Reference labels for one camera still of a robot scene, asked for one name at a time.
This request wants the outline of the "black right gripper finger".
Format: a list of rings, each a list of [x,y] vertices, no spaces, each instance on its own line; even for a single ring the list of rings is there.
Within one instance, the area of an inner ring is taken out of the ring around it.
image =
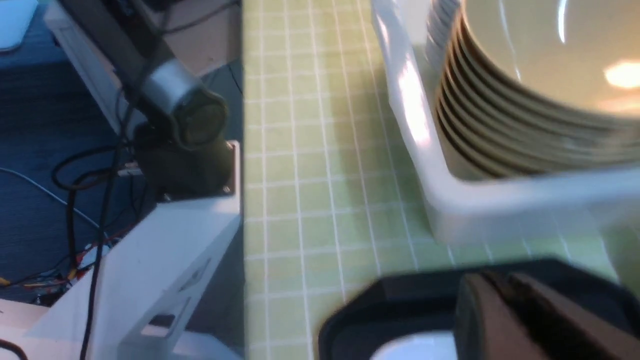
[[[523,273],[462,276],[455,306],[459,360],[637,360],[637,337]]]

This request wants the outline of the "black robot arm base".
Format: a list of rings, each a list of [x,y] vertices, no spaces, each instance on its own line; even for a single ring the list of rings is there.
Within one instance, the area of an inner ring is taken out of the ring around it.
[[[185,30],[170,25],[176,2],[162,0],[157,21],[141,0],[62,0],[61,7],[114,67],[126,100],[119,134],[128,137],[134,111],[146,119],[125,145],[147,182],[173,199],[221,194],[234,170],[224,137],[229,112],[165,40]]]

